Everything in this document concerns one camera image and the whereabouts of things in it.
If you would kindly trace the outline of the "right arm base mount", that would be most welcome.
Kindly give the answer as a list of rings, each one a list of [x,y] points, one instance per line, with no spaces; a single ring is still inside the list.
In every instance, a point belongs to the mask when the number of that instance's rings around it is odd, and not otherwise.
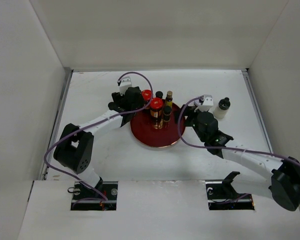
[[[232,171],[224,179],[206,180],[206,194],[210,211],[255,210],[251,194],[237,193],[232,182],[240,172]]]

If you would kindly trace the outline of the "black cap spice bottle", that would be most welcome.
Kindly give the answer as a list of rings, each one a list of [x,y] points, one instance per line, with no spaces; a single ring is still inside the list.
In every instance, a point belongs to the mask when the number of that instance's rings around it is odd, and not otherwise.
[[[159,98],[159,99],[162,99],[162,98],[163,98],[163,92],[162,92],[162,91],[157,91],[157,92],[155,93],[155,97],[156,97],[156,98]]]

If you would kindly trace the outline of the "yellow label oil bottle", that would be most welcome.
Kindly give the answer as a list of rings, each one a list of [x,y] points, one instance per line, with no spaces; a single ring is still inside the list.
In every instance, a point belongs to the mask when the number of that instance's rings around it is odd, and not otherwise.
[[[170,108],[173,107],[173,92],[172,91],[167,91],[165,101],[164,101],[164,106],[168,106]]]

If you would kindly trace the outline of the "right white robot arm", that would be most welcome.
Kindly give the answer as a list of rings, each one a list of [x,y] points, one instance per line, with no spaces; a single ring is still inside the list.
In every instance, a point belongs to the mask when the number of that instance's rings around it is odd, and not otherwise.
[[[202,142],[201,149],[220,159],[235,162],[265,179],[265,184],[246,184],[247,194],[273,199],[285,210],[294,212],[300,205],[300,162],[293,157],[251,150],[232,136],[219,130],[212,113],[196,106],[183,105],[174,112],[177,128],[185,118],[185,127],[191,127]]]

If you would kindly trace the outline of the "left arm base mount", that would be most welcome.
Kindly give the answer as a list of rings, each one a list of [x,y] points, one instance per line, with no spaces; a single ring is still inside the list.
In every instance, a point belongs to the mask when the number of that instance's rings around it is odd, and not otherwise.
[[[117,181],[104,181],[98,186],[98,192],[75,182],[67,192],[71,194],[71,211],[115,211],[119,183]]]

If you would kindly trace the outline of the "red cap sauce bottle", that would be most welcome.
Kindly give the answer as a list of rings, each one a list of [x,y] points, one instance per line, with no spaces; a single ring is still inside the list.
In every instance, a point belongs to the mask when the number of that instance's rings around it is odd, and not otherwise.
[[[163,106],[164,104],[162,99],[158,97],[154,97],[150,102],[150,116],[155,129],[162,128]]]
[[[141,95],[144,100],[144,106],[146,106],[145,110],[148,110],[150,107],[153,92],[150,89],[145,89],[141,92]]]

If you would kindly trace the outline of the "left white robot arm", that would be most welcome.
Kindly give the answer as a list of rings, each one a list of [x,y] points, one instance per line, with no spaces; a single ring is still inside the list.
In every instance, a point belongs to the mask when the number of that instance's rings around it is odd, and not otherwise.
[[[129,86],[124,94],[114,92],[111,94],[112,102],[108,104],[109,110],[96,118],[100,124],[75,133],[73,136],[59,143],[53,153],[53,158],[63,167],[70,169],[87,185],[85,193],[90,199],[98,199],[102,195],[102,178],[91,166],[94,141],[108,132],[121,128],[129,123],[135,113],[144,106],[142,91],[138,86]]]

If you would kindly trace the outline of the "small dark spice bottle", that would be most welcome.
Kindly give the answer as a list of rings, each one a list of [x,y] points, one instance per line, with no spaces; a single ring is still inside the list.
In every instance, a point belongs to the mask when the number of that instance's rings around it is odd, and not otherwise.
[[[167,123],[170,121],[171,113],[172,113],[172,108],[170,106],[166,105],[163,108],[163,115],[162,115],[163,122]]]

